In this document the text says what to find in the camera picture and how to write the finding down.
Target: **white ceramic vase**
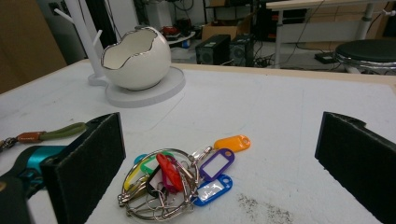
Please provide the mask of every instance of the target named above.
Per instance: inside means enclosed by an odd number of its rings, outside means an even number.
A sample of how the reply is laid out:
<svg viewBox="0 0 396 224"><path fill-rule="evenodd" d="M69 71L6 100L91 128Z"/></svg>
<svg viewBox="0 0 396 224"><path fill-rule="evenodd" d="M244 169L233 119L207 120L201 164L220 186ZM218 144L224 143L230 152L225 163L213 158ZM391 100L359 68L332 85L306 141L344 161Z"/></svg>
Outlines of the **white ceramic vase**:
<svg viewBox="0 0 396 224"><path fill-rule="evenodd" d="M152 27L129 32L105 48L101 65L112 83L131 91L158 84L168 73L171 50L166 39Z"/></svg>

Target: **orange key tag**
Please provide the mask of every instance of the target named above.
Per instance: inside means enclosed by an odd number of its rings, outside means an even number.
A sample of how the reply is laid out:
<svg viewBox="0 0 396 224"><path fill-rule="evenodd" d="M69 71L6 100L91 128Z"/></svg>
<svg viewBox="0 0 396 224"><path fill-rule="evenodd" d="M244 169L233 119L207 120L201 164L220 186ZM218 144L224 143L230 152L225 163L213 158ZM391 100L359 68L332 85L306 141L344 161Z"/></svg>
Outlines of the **orange key tag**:
<svg viewBox="0 0 396 224"><path fill-rule="evenodd" d="M219 139L214 145L214 149L229 148L233 152L242 151L249 147L250 139L242 134Z"/></svg>

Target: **workbench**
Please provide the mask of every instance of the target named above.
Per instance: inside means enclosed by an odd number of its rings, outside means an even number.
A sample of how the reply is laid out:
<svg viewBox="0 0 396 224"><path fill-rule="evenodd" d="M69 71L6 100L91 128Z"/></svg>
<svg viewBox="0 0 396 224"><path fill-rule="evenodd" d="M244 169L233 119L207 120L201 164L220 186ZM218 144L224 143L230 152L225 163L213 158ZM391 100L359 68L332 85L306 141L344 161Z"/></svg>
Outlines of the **workbench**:
<svg viewBox="0 0 396 224"><path fill-rule="evenodd" d="M192 153L220 138L246 135L225 174L233 188L175 223L379 223L315 159L324 111L367 123L396 142L396 77L279 69L174 64L186 85L177 95L140 108L108 103L104 87L88 84L88 61L67 66L0 95L0 136L51 131L120 112L126 159L87 223L145 223L120 208L134 159L172 147ZM37 145L67 146L75 137ZM30 145L0 154L0 175ZM29 201L36 223L56 223L45 190Z"/></svg>
<svg viewBox="0 0 396 224"><path fill-rule="evenodd" d="M383 0L291 0L267 3L266 7L278 12L276 28L276 51L274 68L280 68L280 48L282 43L318 42L318 41L351 41L365 39L372 22L374 3L388 2ZM322 7L340 7L367 4L360 21L326 21L283 24L285 10L312 8L315 13Z"/></svg>

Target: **key tag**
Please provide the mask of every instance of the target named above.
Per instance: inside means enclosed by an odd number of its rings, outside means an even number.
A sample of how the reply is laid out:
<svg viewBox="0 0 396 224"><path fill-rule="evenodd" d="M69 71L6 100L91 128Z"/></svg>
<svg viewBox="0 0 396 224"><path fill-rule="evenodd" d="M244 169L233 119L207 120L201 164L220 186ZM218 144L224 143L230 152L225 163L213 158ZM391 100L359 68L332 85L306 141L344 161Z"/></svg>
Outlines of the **key tag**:
<svg viewBox="0 0 396 224"><path fill-rule="evenodd" d="M181 182L181 176L176 167L172 164L172 162L162 153L158 153L156 155L157 161L163 170L163 174L169 178L169 181L175 187L176 191L183 190L183 184Z"/></svg>
<svg viewBox="0 0 396 224"><path fill-rule="evenodd" d="M173 156L172 153L163 152L163 155ZM154 170L157 168L158 162L155 156L148 158L146 161L143 161L140 165L140 170L145 173L151 175Z"/></svg>
<svg viewBox="0 0 396 224"><path fill-rule="evenodd" d="M173 164L173 166L176 169L176 166L175 166L175 163L177 163L176 159L169 155L166 155L166 158ZM162 172L163 172L163 186L166 188L166 190L168 190L168 192L176 194L177 188L172 184L171 180L166 175L165 171L162 170Z"/></svg>
<svg viewBox="0 0 396 224"><path fill-rule="evenodd" d="M250 139L240 134L228 138L222 138L215 142L214 148L229 148L233 152L242 151L250 147Z"/></svg>
<svg viewBox="0 0 396 224"><path fill-rule="evenodd" d="M148 154L142 154L138 157L136 157L136 159L134 159L134 165L138 164L143 158L145 158Z"/></svg>
<svg viewBox="0 0 396 224"><path fill-rule="evenodd" d="M201 165L199 173L205 181L214 181L233 163L234 159L235 155L230 149L219 149Z"/></svg>
<svg viewBox="0 0 396 224"><path fill-rule="evenodd" d="M227 175L219 175L214 181L207 181L198 188L198 197L194 199L197 206L207 205L228 192L233 187L233 181Z"/></svg>
<svg viewBox="0 0 396 224"><path fill-rule="evenodd" d="M146 181L146 189L148 191L148 194L155 198L158 198L159 196L158 191L165 191L165 187L163 185L163 173L160 165L158 165L157 168L155 168L155 170L148 177L148 180Z"/></svg>

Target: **black stool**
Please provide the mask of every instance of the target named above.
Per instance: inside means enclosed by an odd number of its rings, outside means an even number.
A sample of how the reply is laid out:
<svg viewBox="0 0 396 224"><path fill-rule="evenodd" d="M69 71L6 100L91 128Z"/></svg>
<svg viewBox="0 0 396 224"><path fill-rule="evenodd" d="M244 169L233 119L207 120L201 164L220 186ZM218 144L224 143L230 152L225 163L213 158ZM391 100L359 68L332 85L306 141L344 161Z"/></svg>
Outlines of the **black stool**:
<svg viewBox="0 0 396 224"><path fill-rule="evenodd" d="M348 72L381 74L396 69L396 40L355 40L338 46L334 59Z"/></svg>

